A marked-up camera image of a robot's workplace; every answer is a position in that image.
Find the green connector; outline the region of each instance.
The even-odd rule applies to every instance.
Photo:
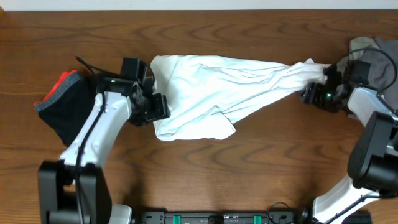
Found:
[[[173,224],[181,224],[181,215],[174,215],[173,216]]]
[[[253,217],[254,223],[253,224],[261,224],[261,216],[260,215],[255,215]]]

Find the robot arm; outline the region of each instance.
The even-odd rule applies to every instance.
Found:
[[[379,200],[381,191],[385,190],[387,186],[374,182],[395,182],[395,186],[391,186],[388,190],[398,187],[398,170],[391,170],[392,177],[386,177],[385,172],[375,170],[387,166],[387,162],[384,161],[386,155],[397,156],[396,151],[391,147],[391,139],[389,139],[393,122],[397,120],[397,116],[380,102],[376,91],[368,88],[355,88],[348,100],[348,108],[367,127],[367,130],[365,130],[365,136],[363,135],[358,141],[350,157],[348,174],[329,192],[317,197],[313,202],[312,215],[322,223],[342,223],[346,217],[361,207]],[[376,156],[382,161],[379,168],[374,165]],[[366,178],[368,178],[365,181],[366,184],[357,183],[354,186],[355,182],[363,181]]]
[[[126,121],[140,126],[170,116],[165,96],[153,93],[154,77],[146,78],[146,70],[139,59],[125,58],[120,75],[99,76],[93,109],[75,140],[59,161],[44,161],[40,166],[43,224],[130,224],[134,220],[130,207],[112,205],[103,169]],[[74,181],[76,192],[65,191],[63,187]]]
[[[317,197],[307,210],[307,223],[340,224],[343,220],[370,202],[393,198],[398,190],[398,153],[396,112],[384,97],[372,88],[362,86],[355,79],[367,80],[364,72],[368,65],[351,63],[361,73],[341,74],[325,71],[325,86],[310,83],[302,92],[304,103],[337,112],[344,110],[355,116],[365,127],[364,133],[352,151],[348,174],[329,192]]]

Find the wire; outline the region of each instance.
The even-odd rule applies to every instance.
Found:
[[[397,192],[393,192],[392,194],[387,194],[387,195],[380,195],[380,196],[372,196],[372,195],[365,195],[365,196],[361,196],[360,199],[358,199],[357,201],[355,201],[354,203],[352,203],[350,206],[346,207],[343,211],[341,211],[340,213],[337,213],[332,219],[328,220],[326,223],[324,224],[331,224],[333,221],[335,221],[337,218],[339,218],[340,216],[344,215],[345,213],[347,213],[348,211],[350,211],[351,209],[353,209],[355,206],[359,205],[360,203],[363,203],[366,199],[369,198],[376,198],[376,199],[394,199],[397,198]]]
[[[76,181],[76,200],[77,200],[77,210],[80,216],[80,224],[85,224],[84,221],[84,214],[83,214],[83,208],[81,204],[81,190],[80,190],[80,163],[81,163],[81,157],[84,153],[85,147],[86,147],[86,142],[88,140],[88,137],[90,136],[91,132],[93,131],[95,125],[97,124],[98,120],[100,119],[101,115],[105,111],[105,93],[102,94],[102,105],[101,109],[99,110],[99,113],[97,114],[95,120],[93,121],[93,124],[91,124],[90,128],[87,130],[87,133],[85,137],[83,138],[81,145],[79,147],[78,153],[77,153],[77,158],[76,158],[76,170],[75,170],[75,181]]]
[[[381,90],[378,90],[378,93],[384,93],[384,91],[386,91],[388,88],[390,88],[397,80],[397,77],[398,77],[397,64],[395,63],[394,59],[392,59],[391,56],[389,54],[387,54],[385,51],[376,49],[376,48],[371,48],[371,47],[365,47],[365,48],[361,48],[361,49],[352,50],[348,55],[351,55],[352,53],[355,53],[355,52],[361,52],[361,51],[367,51],[367,50],[379,52],[380,54],[383,54],[384,56],[386,56],[388,58],[388,60],[392,64],[392,67],[394,68],[394,79],[390,82],[390,84],[386,85]]]
[[[100,68],[96,68],[92,65],[87,64],[83,59],[81,59],[80,57],[76,56],[76,60],[78,60],[78,62],[80,62],[82,65],[84,65],[91,73],[91,75],[95,75],[93,68],[96,70],[99,70],[101,72],[107,72],[105,70],[102,70]],[[78,152],[77,152],[77,157],[76,157],[76,165],[75,165],[75,182],[76,182],[76,203],[77,203],[77,210],[78,210],[78,214],[79,214],[79,220],[80,220],[80,224],[85,224],[85,218],[84,218],[84,212],[83,212],[83,205],[81,202],[81,189],[80,189],[80,164],[81,164],[81,157],[84,153],[85,147],[86,147],[86,142],[88,140],[88,137],[90,136],[91,132],[93,131],[95,125],[97,124],[98,120],[100,119],[101,115],[104,113],[105,111],[105,107],[106,107],[106,103],[105,103],[105,93],[102,92],[102,105],[101,108],[99,110],[99,113],[97,114],[97,116],[95,117],[93,124],[91,124],[90,128],[87,130],[87,133],[85,135],[85,137],[83,138],[79,148],[78,148]]]
[[[269,216],[269,212],[270,212],[271,209],[274,208],[276,205],[285,205],[287,208],[290,208],[285,202],[276,202],[276,203],[273,203],[273,204],[269,207],[269,210],[268,210],[268,212],[267,212],[267,218],[269,219],[269,221],[272,222],[272,224],[279,224],[279,223],[274,222],[274,218],[271,218],[271,217]]]

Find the red fabric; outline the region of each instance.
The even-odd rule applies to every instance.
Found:
[[[63,72],[63,73],[61,74],[61,77],[60,77],[60,79],[58,80],[58,82],[52,87],[51,91],[49,91],[49,93],[44,97],[44,99],[35,102],[34,105],[36,105],[36,104],[38,104],[38,103],[43,103],[45,100],[47,100],[52,94],[55,93],[55,90],[57,90],[57,88],[61,85],[61,83],[62,83],[63,81],[65,81],[65,79],[66,79],[70,74],[75,73],[75,72],[77,72],[77,70],[72,70],[72,71],[70,71],[70,72]]]

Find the wood grain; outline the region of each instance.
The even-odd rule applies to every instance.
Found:
[[[33,110],[74,56],[118,72],[123,57],[156,55],[331,63],[357,36],[398,38],[397,11],[8,12],[0,23],[0,222],[39,223],[37,169],[61,140]],[[114,203],[167,210],[299,206],[345,174],[363,128],[291,95],[236,123],[224,141],[162,142],[150,126],[122,128],[106,165]],[[398,200],[368,205],[395,223]]]

